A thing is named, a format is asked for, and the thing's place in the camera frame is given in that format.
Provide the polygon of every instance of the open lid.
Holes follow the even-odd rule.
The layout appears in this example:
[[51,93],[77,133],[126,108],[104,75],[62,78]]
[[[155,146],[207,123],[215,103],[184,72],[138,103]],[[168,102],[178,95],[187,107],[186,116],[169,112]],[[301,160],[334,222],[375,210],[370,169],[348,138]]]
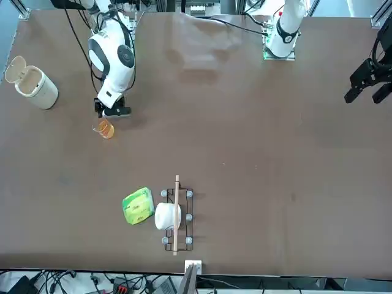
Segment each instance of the open lid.
[[16,83],[23,78],[26,61],[22,56],[17,56],[11,61],[7,67],[6,74],[4,75],[9,83]]

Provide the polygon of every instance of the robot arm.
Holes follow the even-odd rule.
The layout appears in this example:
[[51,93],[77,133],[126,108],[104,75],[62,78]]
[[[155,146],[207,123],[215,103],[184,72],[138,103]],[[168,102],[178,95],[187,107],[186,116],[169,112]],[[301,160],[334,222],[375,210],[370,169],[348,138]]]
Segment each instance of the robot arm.
[[273,55],[285,58],[292,52],[305,14],[304,0],[285,0],[282,16],[277,19],[270,42],[267,44]]
[[[365,59],[350,77],[351,89],[344,96],[346,103],[352,103],[363,89],[378,83],[385,83],[372,96],[373,102],[378,104],[392,92],[392,14],[385,20],[377,33],[371,58]],[[385,52],[381,60],[377,60],[376,53],[379,43]]]
[[102,87],[98,93],[96,112],[99,116],[128,116],[123,93],[135,73],[134,39],[129,19],[110,0],[84,0],[83,6],[93,14],[98,32],[88,40],[88,55],[102,72]]

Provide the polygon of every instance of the wooden stick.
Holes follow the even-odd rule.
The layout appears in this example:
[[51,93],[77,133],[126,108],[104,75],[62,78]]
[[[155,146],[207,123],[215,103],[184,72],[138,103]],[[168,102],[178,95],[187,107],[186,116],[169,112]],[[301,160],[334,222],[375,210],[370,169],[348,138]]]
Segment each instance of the wooden stick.
[[173,255],[177,255],[177,243],[178,243],[178,191],[179,191],[179,176],[176,176],[176,192],[174,200],[174,240],[173,240]]

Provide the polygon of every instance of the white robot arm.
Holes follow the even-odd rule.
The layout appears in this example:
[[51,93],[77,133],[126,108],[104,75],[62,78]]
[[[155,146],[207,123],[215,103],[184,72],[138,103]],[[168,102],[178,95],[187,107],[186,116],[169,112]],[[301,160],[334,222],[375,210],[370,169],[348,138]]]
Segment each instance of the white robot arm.
[[270,42],[267,44],[273,55],[284,58],[292,52],[305,14],[304,0],[285,0],[282,16],[277,19]]
[[134,32],[129,18],[110,0],[84,0],[83,6],[100,22],[96,24],[98,32],[88,40],[89,58],[102,72],[96,111],[99,116],[129,116],[130,108],[124,107],[123,98],[135,73]]

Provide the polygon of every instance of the white bracket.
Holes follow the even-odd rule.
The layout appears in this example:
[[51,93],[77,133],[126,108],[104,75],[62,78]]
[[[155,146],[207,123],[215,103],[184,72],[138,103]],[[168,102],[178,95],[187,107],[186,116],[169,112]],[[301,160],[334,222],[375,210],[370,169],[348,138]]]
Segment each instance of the white bracket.
[[190,265],[196,265],[197,266],[197,274],[200,275],[202,274],[202,261],[201,260],[185,260],[185,269],[184,273],[186,272],[186,269]]

